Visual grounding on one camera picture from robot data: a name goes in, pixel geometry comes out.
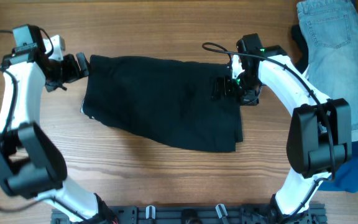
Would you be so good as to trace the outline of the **black shorts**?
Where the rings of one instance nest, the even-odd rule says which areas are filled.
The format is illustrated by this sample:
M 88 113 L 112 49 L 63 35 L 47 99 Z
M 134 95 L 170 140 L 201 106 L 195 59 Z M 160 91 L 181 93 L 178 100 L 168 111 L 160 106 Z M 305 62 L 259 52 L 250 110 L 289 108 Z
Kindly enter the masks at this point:
M 196 151 L 233 152 L 243 140 L 237 101 L 211 99 L 227 65 L 92 55 L 90 67 L 82 110 L 105 126 Z

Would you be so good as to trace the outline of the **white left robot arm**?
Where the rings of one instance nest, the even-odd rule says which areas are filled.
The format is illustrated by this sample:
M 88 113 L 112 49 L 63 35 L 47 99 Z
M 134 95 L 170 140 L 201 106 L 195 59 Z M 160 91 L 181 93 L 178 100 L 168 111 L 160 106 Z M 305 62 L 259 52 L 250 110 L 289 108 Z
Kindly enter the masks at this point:
M 121 221 L 100 196 L 69 178 L 62 154 L 40 128 L 42 92 L 83 77 L 83 112 L 105 126 L 184 149 L 235 149 L 241 115 L 224 94 L 227 65 L 64 55 L 62 43 L 37 26 L 25 24 L 11 34 L 16 46 L 0 65 L 0 186 L 7 195 L 49 203 L 75 223 Z

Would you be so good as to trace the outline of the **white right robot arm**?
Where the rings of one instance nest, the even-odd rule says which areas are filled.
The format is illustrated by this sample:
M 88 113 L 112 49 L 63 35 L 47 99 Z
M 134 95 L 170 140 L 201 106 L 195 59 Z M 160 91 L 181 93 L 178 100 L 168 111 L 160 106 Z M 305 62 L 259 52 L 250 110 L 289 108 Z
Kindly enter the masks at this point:
M 332 182 L 352 156 L 350 106 L 314 87 L 281 46 L 263 47 L 257 34 L 249 34 L 236 47 L 224 93 L 234 95 L 242 106 L 257 105 L 267 85 L 291 115 L 287 178 L 269 204 L 244 210 L 244 218 L 254 223 L 318 223 L 310 205 L 313 195 L 323 182 Z

